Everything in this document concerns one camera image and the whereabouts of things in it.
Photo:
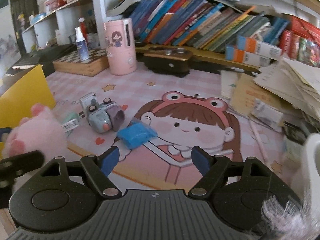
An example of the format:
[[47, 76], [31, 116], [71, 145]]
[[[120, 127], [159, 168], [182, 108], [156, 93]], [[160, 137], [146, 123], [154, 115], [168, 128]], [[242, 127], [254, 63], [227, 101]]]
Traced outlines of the pink plush pig toy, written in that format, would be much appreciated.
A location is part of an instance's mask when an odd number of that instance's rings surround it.
[[44, 162], [67, 154], [67, 137], [62, 125], [48, 106], [36, 103], [31, 107], [31, 117], [22, 118], [9, 133], [2, 150], [4, 158], [31, 151], [44, 154]]

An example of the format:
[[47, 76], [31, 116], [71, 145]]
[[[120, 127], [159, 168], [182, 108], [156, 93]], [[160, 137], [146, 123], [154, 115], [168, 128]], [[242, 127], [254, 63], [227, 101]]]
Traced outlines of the blue toy truck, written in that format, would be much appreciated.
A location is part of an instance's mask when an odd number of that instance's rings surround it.
[[111, 98], [104, 98], [102, 104], [88, 108], [88, 123], [97, 133], [117, 132], [124, 121], [124, 111]]

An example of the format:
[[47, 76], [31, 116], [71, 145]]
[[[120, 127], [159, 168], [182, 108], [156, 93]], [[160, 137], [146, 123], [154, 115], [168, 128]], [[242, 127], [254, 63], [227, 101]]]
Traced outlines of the blue clay packet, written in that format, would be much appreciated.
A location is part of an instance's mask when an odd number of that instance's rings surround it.
[[130, 150], [138, 148], [157, 136], [158, 134], [153, 128], [142, 122], [132, 123], [117, 132], [117, 137]]

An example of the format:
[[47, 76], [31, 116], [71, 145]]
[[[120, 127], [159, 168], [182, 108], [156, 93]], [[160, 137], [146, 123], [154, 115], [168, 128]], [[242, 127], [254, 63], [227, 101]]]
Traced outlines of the mint green eraser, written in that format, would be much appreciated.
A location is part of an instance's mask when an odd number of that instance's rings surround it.
[[62, 128], [65, 133], [71, 132], [73, 129], [79, 126], [80, 118], [78, 114], [72, 112], [69, 113], [62, 122]]

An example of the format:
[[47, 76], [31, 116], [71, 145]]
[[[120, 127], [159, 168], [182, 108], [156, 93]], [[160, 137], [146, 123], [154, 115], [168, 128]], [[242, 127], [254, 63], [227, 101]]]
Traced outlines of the white staples box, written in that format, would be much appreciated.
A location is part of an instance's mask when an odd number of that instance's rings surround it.
[[90, 106], [99, 106], [99, 103], [97, 101], [97, 96], [94, 92], [90, 92], [86, 94], [85, 96], [81, 97], [79, 99], [80, 105], [82, 107], [82, 110], [84, 112], [85, 117], [88, 117], [89, 107]]

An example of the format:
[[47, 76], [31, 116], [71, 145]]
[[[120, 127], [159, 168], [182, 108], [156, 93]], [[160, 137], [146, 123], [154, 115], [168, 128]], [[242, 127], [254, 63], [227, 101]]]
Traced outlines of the yellow cardboard box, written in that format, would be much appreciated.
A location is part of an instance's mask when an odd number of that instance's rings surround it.
[[14, 128], [23, 117], [30, 117], [36, 103], [51, 109], [56, 105], [41, 65], [29, 70], [1, 95], [1, 128]]

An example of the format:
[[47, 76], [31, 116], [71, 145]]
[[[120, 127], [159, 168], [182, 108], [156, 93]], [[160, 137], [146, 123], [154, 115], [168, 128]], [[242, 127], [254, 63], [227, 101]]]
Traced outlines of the pink cartoon desk mat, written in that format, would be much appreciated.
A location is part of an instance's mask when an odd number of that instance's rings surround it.
[[68, 136], [68, 149], [79, 156], [99, 155], [110, 146], [120, 150], [115, 173], [154, 189], [190, 189], [200, 173], [191, 149], [200, 146], [211, 155], [233, 161], [256, 157], [289, 183], [293, 171], [284, 162], [284, 137], [252, 119], [236, 114], [220, 96], [220, 76], [192, 70], [185, 78], [158, 75], [143, 65], [125, 76], [108, 70], [94, 77], [55, 72], [47, 77], [56, 101], [54, 113], [64, 118], [81, 114], [80, 98], [94, 92], [98, 100], [111, 98], [125, 112], [124, 125], [141, 121], [157, 137], [129, 150], [116, 134], [99, 134], [80, 116]]

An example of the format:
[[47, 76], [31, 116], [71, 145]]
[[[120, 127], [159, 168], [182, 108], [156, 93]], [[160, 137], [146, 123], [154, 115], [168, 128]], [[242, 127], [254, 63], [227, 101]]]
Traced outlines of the white desk lamp base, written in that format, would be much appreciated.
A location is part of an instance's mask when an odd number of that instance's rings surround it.
[[309, 135], [304, 142], [291, 188], [301, 199], [307, 198], [313, 208], [319, 208], [319, 133]]

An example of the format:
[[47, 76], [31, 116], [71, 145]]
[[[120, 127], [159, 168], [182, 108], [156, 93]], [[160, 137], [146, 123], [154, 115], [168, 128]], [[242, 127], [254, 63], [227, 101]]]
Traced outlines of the pile of papers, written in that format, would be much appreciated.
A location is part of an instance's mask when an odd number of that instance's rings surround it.
[[230, 106], [251, 116], [255, 99], [284, 111], [281, 100], [302, 111], [303, 118], [319, 132], [319, 68], [283, 58], [259, 69], [256, 77], [242, 73], [233, 90]]

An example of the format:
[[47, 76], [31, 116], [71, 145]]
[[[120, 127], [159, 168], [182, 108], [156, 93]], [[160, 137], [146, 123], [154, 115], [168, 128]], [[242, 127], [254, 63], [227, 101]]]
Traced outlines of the wooden chessboard box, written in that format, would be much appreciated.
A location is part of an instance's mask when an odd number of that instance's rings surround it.
[[89, 59], [81, 61], [79, 53], [74, 51], [53, 62], [57, 72], [94, 77], [109, 67], [106, 50], [89, 50]]

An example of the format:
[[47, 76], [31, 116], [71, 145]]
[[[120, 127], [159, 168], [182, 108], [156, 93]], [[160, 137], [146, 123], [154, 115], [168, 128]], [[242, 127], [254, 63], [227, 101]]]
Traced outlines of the black brown desk organizer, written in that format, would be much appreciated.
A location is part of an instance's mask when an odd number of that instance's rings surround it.
[[190, 73], [193, 53], [184, 48], [151, 47], [143, 55], [145, 66], [157, 74], [185, 77]]

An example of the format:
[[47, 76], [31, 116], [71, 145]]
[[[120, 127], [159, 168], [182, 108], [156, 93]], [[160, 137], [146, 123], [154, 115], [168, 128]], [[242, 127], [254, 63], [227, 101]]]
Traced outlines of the white spray bottle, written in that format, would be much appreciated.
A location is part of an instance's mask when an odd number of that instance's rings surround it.
[[81, 61], [85, 61], [89, 59], [89, 53], [88, 53], [86, 39], [80, 27], [75, 28], [75, 34], [76, 34], [75, 44], [78, 50], [79, 58]]

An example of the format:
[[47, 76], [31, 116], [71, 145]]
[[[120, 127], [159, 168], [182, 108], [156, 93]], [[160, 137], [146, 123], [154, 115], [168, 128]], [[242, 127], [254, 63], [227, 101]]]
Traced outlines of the pink cylindrical humidifier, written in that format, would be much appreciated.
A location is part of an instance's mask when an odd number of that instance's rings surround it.
[[111, 74], [127, 75], [137, 69], [131, 18], [104, 23], [106, 52]]

